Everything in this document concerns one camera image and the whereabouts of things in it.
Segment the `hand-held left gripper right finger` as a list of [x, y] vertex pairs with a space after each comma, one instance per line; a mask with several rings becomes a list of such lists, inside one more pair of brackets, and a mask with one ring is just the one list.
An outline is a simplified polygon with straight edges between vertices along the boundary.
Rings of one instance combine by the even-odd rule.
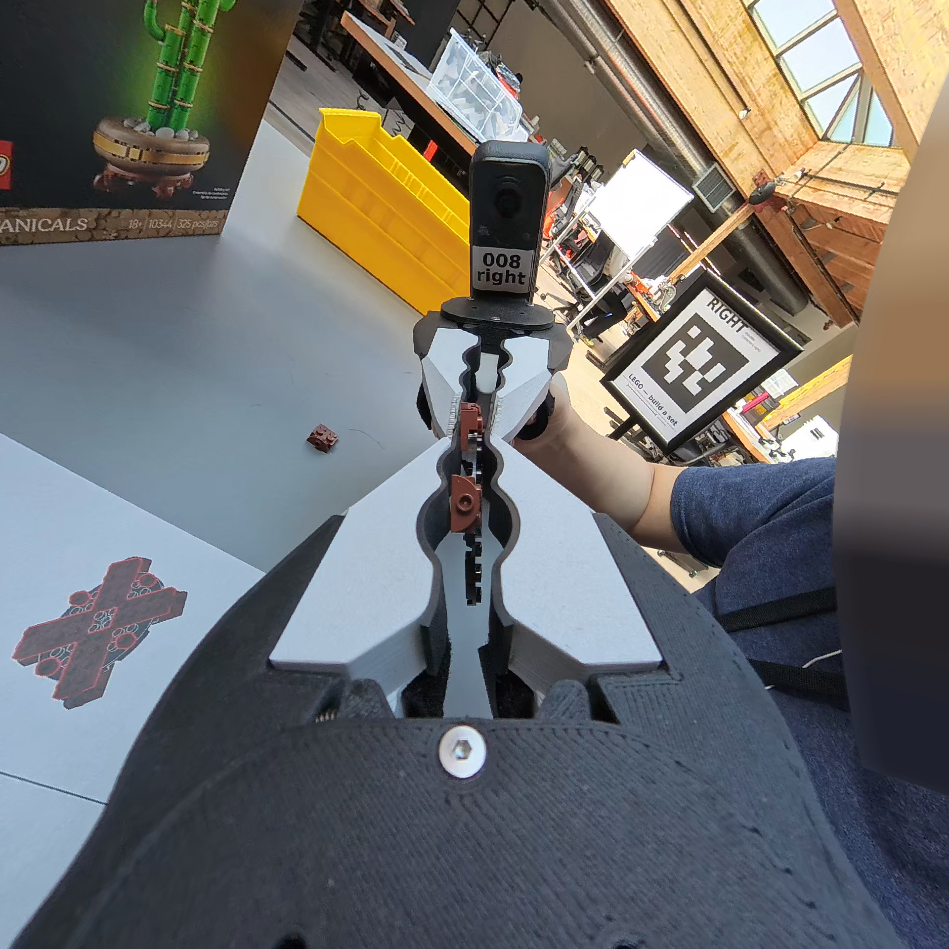
[[489, 638], [496, 718], [530, 718], [553, 685], [652, 673], [663, 658], [596, 515], [504, 441], [492, 444]]

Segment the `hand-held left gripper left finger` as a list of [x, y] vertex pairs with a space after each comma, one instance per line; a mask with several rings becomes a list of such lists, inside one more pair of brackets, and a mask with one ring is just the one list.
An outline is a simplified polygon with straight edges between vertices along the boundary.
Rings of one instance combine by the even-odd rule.
[[349, 508], [270, 654], [281, 669], [373, 680], [439, 718], [451, 647], [436, 549], [450, 528], [450, 437]]

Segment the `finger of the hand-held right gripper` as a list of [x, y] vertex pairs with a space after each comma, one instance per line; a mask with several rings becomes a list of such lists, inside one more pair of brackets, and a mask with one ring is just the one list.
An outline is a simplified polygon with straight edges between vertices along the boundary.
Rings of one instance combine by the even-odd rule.
[[550, 342], [541, 337], [508, 338], [501, 344], [508, 361], [492, 395], [492, 443], [511, 442], [546, 400], [552, 372]]
[[466, 353], [478, 348], [478, 338], [458, 327], [440, 327], [421, 358], [422, 387], [438, 439], [456, 433], [461, 403], [467, 399], [469, 366]]

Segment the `brown and black brick assembly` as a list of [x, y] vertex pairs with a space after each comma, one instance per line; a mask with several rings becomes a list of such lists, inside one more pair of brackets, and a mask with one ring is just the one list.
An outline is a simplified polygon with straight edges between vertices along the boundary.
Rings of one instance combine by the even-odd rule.
[[465, 542], [465, 596], [469, 606], [482, 597], [482, 513], [484, 421], [480, 406], [463, 401], [459, 407], [460, 461], [450, 481], [450, 530]]

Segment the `person's right forearm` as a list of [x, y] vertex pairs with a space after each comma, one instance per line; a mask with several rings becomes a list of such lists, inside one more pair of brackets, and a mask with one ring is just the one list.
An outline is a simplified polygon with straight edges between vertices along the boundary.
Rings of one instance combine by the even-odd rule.
[[568, 489], [641, 545], [684, 552], [671, 516], [673, 488], [684, 470], [646, 461], [581, 419], [572, 426], [572, 472], [564, 481]]

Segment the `grey desk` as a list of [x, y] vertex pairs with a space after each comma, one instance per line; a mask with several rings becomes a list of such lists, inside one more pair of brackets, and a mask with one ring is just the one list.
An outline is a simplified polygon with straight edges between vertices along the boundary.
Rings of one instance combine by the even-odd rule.
[[418, 316], [297, 217], [305, 171], [262, 125], [221, 236], [2, 250], [2, 433], [261, 572], [433, 442]]

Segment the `person's right hand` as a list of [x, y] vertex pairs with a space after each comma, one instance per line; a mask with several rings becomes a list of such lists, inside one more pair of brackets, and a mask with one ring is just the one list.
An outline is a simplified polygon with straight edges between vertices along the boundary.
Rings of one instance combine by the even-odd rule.
[[554, 470], [574, 453], [587, 425], [572, 407], [562, 372], [553, 375], [547, 396], [513, 440], [516, 449], [544, 470]]

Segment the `clear plastic box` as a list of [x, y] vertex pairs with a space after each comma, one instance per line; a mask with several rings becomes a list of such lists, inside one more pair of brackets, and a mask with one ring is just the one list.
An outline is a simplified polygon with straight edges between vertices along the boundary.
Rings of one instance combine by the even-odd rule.
[[426, 91], [478, 144], [528, 140], [521, 105], [457, 30], [449, 31]]

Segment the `whiteboard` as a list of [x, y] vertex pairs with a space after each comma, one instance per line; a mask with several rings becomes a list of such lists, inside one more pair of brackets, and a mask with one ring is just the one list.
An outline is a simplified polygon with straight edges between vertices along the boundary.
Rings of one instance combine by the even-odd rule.
[[602, 231], [635, 263], [694, 193], [633, 150], [611, 180], [596, 192], [586, 211]]

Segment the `yellow plastic bin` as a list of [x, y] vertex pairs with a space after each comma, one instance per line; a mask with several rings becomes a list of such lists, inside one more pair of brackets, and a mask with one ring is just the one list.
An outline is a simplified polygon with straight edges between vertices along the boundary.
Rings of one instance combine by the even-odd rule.
[[421, 314], [468, 296], [468, 198], [378, 113], [320, 112], [298, 216]]

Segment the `black framed marker sign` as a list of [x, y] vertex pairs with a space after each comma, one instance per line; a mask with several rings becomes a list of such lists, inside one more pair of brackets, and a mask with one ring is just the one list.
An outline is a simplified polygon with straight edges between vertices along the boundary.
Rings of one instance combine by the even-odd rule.
[[602, 385], [668, 454], [803, 348], [754, 304], [700, 267], [660, 320], [621, 345]]

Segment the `person's blue shirt torso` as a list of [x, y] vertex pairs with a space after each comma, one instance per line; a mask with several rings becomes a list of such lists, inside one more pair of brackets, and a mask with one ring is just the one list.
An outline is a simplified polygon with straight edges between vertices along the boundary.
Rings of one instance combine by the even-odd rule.
[[[844, 671], [832, 564], [835, 461], [687, 468], [672, 492], [685, 552], [720, 569], [696, 593], [746, 657]], [[948, 944], [947, 795], [859, 761], [848, 705], [772, 691], [848, 859], [909, 947]]]

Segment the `wood edged table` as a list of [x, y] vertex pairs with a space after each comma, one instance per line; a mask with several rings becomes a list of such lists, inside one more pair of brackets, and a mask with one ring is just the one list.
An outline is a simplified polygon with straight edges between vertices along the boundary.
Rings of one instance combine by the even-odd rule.
[[432, 73], [379, 32], [342, 14], [341, 25], [394, 86], [400, 109], [422, 133], [459, 166], [467, 168], [477, 144], [428, 92]]

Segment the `instruction booklet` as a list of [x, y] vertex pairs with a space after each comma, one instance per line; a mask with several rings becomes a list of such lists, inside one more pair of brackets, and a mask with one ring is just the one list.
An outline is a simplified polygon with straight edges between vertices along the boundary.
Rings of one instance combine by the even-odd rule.
[[[58, 883], [107, 803], [162, 693], [262, 572], [2, 436], [1, 942]], [[114, 563], [127, 598], [164, 587], [172, 615], [119, 627], [96, 606]], [[75, 644], [16, 655], [31, 627], [95, 609], [110, 642], [92, 689], [55, 695]]]

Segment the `skylight window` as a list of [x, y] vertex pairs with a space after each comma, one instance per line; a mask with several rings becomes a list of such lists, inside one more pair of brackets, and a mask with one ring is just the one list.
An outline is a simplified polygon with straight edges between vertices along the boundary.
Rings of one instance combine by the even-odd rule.
[[746, 1], [744, 6], [822, 139], [897, 145], [833, 1]]

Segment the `black toy set box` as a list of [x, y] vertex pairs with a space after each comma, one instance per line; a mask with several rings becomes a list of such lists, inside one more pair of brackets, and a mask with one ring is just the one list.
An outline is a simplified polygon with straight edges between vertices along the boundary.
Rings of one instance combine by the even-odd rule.
[[1, 243], [218, 235], [301, 1], [3, 1]]

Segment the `grey ventilation duct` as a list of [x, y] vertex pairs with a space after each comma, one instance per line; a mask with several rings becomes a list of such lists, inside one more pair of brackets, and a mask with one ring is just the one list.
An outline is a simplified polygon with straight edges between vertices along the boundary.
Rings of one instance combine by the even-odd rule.
[[[730, 192], [718, 206], [702, 208], [706, 220], [719, 225], [737, 211], [744, 196], [734, 177], [703, 142], [644, 55], [625, 37], [616, 18], [606, 12], [604, 4], [541, 1], [538, 6], [644, 133], [650, 156], [676, 181], [695, 189], [706, 172], [718, 168]], [[725, 239], [725, 244], [789, 314], [800, 313], [811, 302], [810, 291], [762, 226], [740, 225]]]

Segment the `wall vent grille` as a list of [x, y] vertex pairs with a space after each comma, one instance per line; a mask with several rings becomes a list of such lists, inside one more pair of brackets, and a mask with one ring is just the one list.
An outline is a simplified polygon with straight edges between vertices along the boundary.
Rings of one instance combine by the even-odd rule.
[[715, 214], [732, 200], [737, 190], [717, 162], [702, 169], [692, 182], [692, 189], [707, 210]]

